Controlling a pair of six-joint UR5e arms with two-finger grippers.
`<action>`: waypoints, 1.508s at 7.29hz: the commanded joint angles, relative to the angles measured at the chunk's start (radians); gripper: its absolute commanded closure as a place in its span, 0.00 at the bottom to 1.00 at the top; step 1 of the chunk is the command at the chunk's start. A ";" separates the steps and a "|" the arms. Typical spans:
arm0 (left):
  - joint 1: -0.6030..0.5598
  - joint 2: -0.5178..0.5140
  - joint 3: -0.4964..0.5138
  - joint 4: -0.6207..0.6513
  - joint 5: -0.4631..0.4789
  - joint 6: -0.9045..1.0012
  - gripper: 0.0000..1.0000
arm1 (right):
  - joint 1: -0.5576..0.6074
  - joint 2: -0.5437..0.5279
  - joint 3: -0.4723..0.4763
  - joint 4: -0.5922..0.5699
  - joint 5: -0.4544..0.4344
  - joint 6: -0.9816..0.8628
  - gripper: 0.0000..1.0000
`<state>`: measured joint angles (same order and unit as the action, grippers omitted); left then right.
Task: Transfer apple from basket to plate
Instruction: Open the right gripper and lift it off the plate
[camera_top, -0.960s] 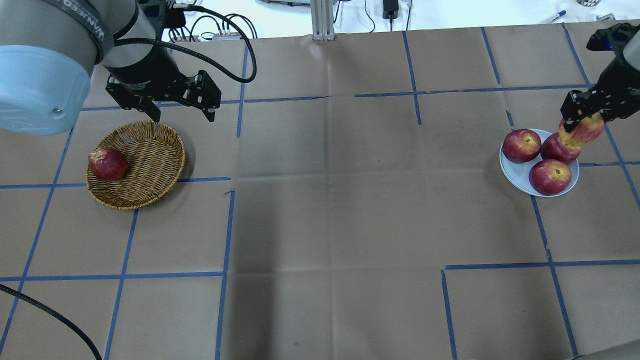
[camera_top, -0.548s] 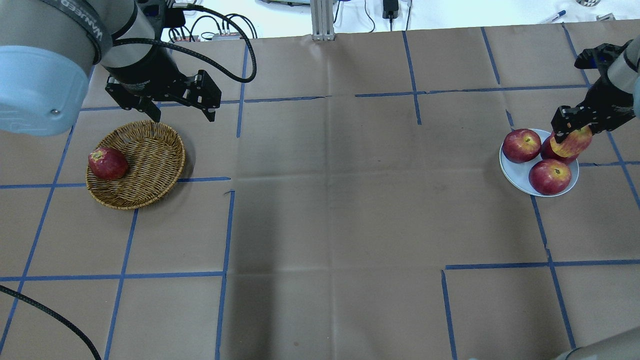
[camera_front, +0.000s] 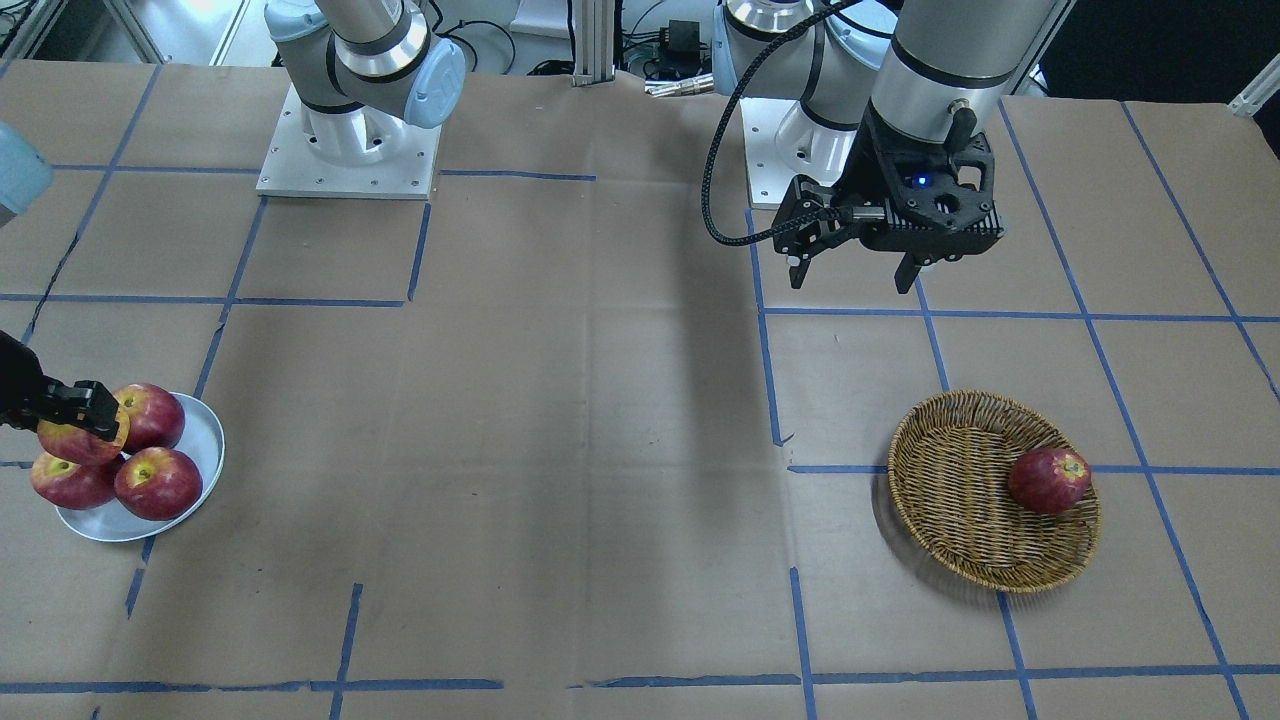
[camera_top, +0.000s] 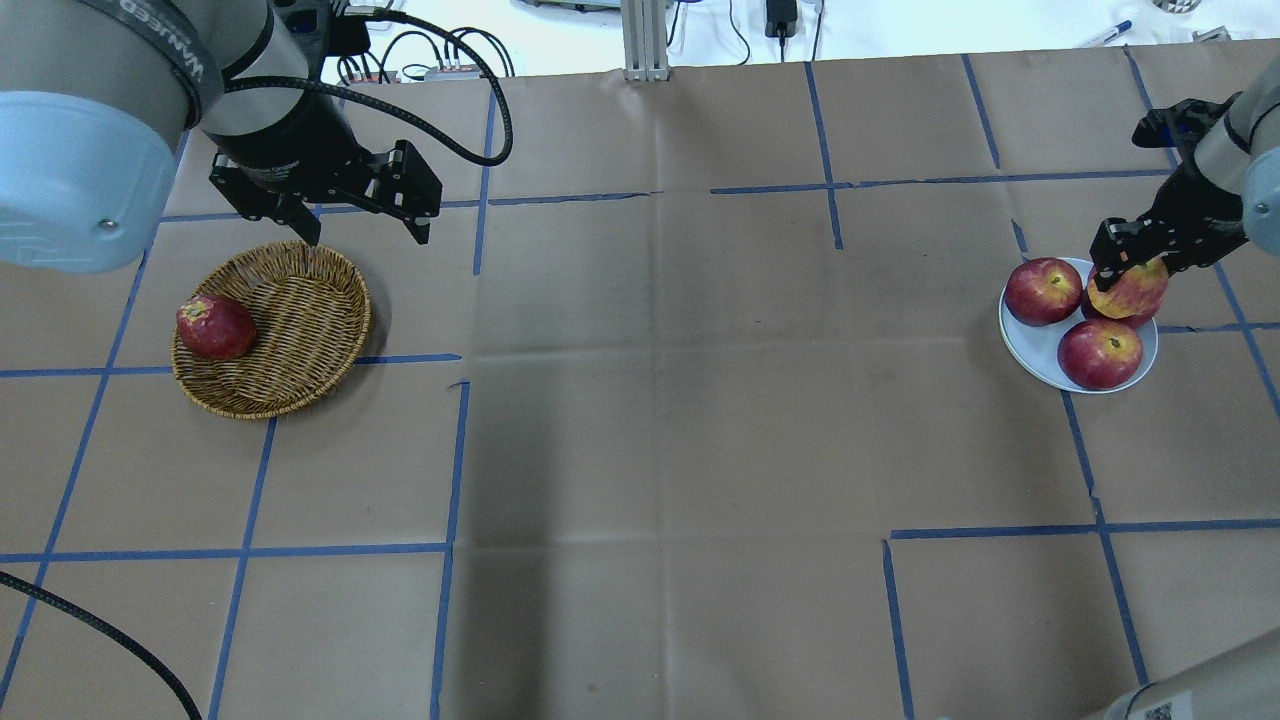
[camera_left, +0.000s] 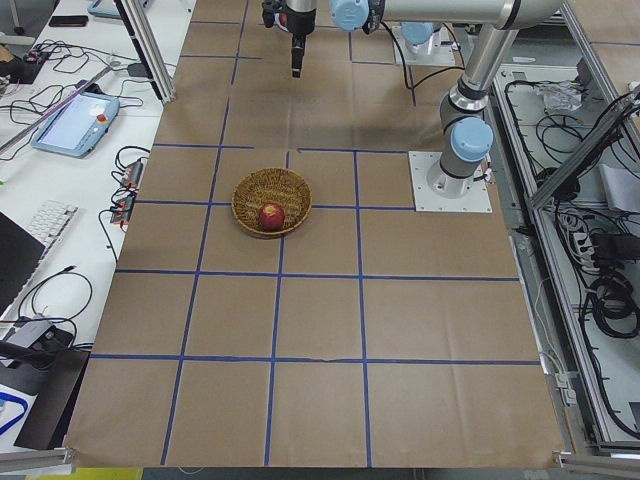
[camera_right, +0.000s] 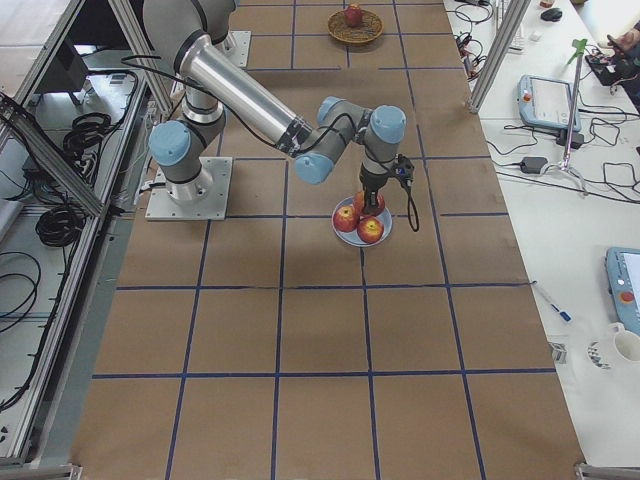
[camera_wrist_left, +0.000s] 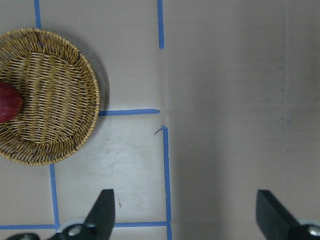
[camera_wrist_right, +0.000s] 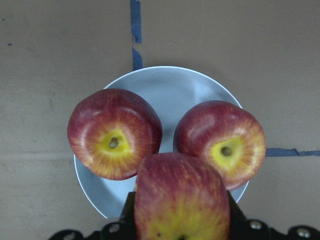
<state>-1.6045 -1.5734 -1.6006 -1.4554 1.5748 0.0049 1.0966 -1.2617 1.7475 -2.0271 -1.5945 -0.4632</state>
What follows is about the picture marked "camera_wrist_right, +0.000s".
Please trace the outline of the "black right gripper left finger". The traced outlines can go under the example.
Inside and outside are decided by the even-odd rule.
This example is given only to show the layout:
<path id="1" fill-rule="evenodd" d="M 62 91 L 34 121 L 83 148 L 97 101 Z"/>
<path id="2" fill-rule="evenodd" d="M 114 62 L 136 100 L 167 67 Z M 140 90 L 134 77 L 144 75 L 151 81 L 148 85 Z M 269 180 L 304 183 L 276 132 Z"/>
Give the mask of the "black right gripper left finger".
<path id="1" fill-rule="evenodd" d="M 65 229 L 53 234 L 49 240 L 136 240 L 134 203 L 136 193 L 129 192 L 119 220 L 107 223 L 101 230 L 84 236 L 80 231 Z"/>

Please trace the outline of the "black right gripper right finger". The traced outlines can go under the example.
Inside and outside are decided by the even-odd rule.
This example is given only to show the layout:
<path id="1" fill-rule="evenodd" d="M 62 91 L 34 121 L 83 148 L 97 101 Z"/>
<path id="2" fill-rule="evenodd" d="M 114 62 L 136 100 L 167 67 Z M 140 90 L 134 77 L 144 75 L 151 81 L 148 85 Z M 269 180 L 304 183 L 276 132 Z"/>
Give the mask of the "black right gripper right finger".
<path id="1" fill-rule="evenodd" d="M 320 231 L 308 225 L 290 227 L 281 233 L 258 219 L 248 219 L 228 192 L 231 240 L 318 240 Z"/>

